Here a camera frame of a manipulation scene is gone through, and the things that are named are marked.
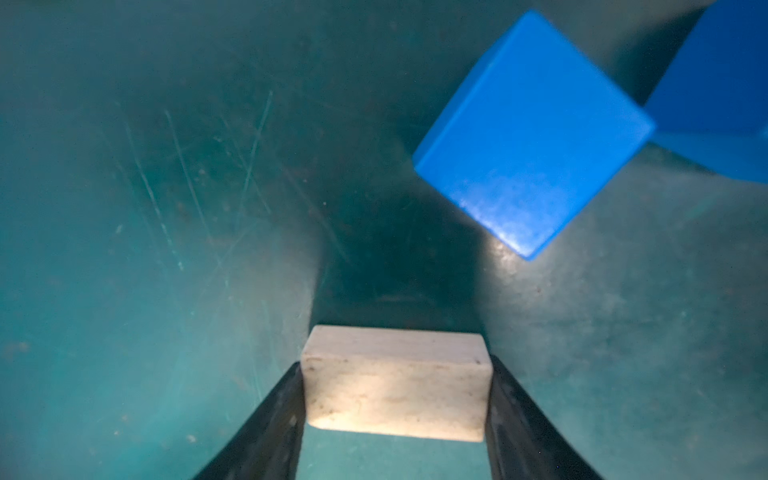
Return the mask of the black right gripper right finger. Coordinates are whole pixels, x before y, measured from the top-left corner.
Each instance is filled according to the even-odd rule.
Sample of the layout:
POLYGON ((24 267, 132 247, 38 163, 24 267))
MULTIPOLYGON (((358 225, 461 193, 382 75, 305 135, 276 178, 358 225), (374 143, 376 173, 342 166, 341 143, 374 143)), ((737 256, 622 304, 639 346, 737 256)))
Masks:
POLYGON ((601 480, 511 372, 491 357, 485 441, 494 480, 601 480))

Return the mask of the blue cube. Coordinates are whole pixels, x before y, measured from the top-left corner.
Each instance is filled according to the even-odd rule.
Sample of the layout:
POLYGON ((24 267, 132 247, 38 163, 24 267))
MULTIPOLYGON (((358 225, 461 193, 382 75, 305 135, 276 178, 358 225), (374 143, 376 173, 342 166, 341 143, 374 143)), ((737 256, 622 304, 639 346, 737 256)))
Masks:
POLYGON ((708 7, 645 109, 654 143, 720 175, 766 182, 766 0, 708 7))
POLYGON ((536 11, 477 61, 417 147, 417 174, 533 259, 645 145, 654 121, 536 11))

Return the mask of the tan wood block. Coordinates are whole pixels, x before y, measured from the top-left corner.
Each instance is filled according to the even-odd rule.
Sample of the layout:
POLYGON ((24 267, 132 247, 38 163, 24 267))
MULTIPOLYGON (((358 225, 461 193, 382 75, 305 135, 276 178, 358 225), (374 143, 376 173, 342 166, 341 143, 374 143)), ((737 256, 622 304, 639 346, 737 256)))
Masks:
POLYGON ((493 366, 478 334, 317 325, 300 364, 315 428, 484 438, 493 366))

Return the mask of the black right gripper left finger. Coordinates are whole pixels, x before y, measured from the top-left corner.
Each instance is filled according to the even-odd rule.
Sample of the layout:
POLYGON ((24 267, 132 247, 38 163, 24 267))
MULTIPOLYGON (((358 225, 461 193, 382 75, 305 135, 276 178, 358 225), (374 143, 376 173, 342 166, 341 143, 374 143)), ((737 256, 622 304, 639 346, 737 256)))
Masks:
POLYGON ((292 364, 232 439, 194 480, 294 480, 306 405, 302 370, 292 364))

